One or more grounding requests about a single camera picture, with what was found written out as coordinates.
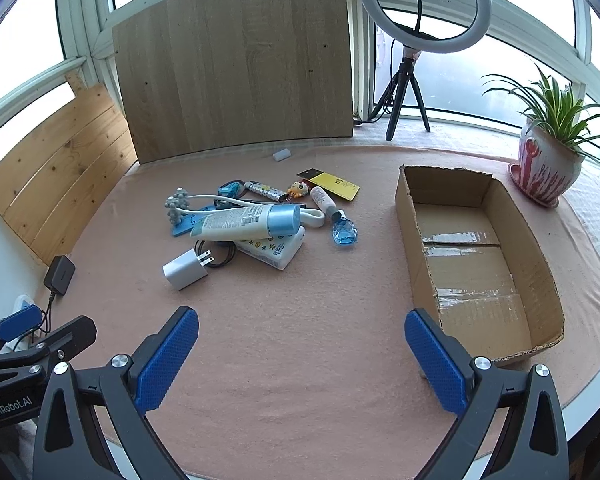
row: barcode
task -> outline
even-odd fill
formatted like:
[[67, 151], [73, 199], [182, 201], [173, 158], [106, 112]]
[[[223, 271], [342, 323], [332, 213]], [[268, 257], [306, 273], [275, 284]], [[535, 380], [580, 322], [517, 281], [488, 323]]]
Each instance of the barcode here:
[[253, 224], [254, 222], [259, 222], [259, 221], [260, 221], [259, 216], [247, 216], [246, 218], [242, 219], [242, 222], [240, 222], [240, 225]]

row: cartoon figurine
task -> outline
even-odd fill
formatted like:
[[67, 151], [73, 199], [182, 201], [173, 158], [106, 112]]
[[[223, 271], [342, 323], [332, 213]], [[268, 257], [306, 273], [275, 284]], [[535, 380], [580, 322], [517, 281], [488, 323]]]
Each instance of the cartoon figurine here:
[[294, 182], [286, 192], [291, 198], [300, 198], [309, 193], [309, 186], [304, 182]]

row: ring light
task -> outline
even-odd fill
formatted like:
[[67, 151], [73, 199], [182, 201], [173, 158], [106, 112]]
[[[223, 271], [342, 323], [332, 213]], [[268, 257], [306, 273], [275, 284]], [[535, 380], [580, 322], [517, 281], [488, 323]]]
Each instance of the ring light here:
[[362, 3], [365, 6], [366, 12], [374, 19], [378, 27], [384, 30], [389, 36], [404, 45], [417, 50], [424, 50], [425, 52], [448, 54], [449, 52], [458, 52], [469, 48], [484, 37], [491, 23], [491, 0], [475, 0], [475, 18], [466, 31], [447, 40], [427, 40], [426, 38], [419, 38], [401, 30], [384, 13], [378, 0], [362, 0]]

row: open cardboard box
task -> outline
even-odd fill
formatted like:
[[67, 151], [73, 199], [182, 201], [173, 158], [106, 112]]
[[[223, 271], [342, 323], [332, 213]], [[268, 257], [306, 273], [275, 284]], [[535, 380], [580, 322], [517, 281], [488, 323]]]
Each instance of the open cardboard box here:
[[497, 364], [558, 344], [554, 277], [522, 213], [490, 174], [403, 166], [395, 206], [416, 307]]

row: flower pot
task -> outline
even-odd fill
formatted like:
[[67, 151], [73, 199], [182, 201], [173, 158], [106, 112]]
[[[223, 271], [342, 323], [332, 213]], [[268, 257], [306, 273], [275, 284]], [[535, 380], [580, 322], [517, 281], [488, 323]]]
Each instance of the flower pot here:
[[529, 198], [546, 207], [556, 207], [558, 197], [580, 175], [584, 155], [567, 148], [542, 128], [522, 127], [518, 168], [510, 168], [515, 184]]

